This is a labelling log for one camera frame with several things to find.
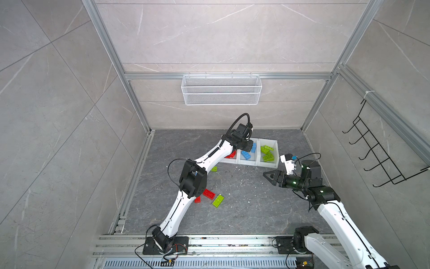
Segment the blue lego brick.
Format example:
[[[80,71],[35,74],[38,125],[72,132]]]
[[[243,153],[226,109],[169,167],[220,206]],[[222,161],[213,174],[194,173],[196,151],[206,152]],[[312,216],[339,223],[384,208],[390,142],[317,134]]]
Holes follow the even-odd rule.
[[[252,156],[248,152],[246,152],[246,151],[241,151],[241,157],[244,160],[250,160],[252,158]]]
[[[256,148],[257,148],[257,144],[256,144],[256,143],[253,143],[253,146],[252,146],[251,152],[252,152],[252,153],[256,153]]]

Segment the red lego brick small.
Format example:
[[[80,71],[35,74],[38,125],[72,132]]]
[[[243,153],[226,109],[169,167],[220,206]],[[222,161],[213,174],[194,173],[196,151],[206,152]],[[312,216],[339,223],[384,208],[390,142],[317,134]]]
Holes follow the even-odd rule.
[[[215,197],[216,197],[216,194],[215,194],[215,193],[213,193],[212,191],[208,190],[208,189],[205,189],[205,190],[203,191],[203,196],[205,196],[205,197],[209,198],[210,200],[214,200],[214,199],[215,199]]]

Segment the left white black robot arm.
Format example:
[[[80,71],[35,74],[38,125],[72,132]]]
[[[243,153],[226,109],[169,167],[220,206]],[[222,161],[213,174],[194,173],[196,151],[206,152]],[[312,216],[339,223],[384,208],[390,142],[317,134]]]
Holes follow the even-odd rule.
[[[204,193],[212,168],[235,150],[249,152],[252,149],[252,132],[251,123],[239,124],[237,129],[228,130],[217,145],[202,157],[185,161],[175,202],[164,221],[152,231],[152,238],[160,251],[167,253],[171,250],[180,223],[192,202]]]

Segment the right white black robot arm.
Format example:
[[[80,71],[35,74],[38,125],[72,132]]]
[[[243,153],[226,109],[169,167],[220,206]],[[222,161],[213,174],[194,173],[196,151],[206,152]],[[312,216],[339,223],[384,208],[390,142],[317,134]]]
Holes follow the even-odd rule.
[[[299,197],[328,223],[344,249],[338,251],[313,226],[303,226],[295,229],[293,251],[311,252],[330,269],[393,268],[361,233],[335,190],[323,184],[317,161],[291,159],[283,163],[284,171],[267,171],[264,178],[274,186],[298,191]]]

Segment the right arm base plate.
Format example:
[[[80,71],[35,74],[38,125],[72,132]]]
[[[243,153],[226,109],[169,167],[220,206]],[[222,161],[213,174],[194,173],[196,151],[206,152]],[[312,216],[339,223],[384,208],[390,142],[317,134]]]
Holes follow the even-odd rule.
[[[296,239],[294,236],[276,236],[272,240],[272,246],[279,254],[295,253]]]

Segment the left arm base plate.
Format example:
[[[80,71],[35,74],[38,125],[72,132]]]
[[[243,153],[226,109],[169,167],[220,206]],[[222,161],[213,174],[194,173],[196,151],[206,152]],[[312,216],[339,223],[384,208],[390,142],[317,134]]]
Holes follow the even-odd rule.
[[[187,253],[188,245],[188,236],[176,236],[174,239],[169,239],[166,243],[157,243],[152,236],[149,236],[146,238],[141,253],[143,255],[168,254],[177,251]]]

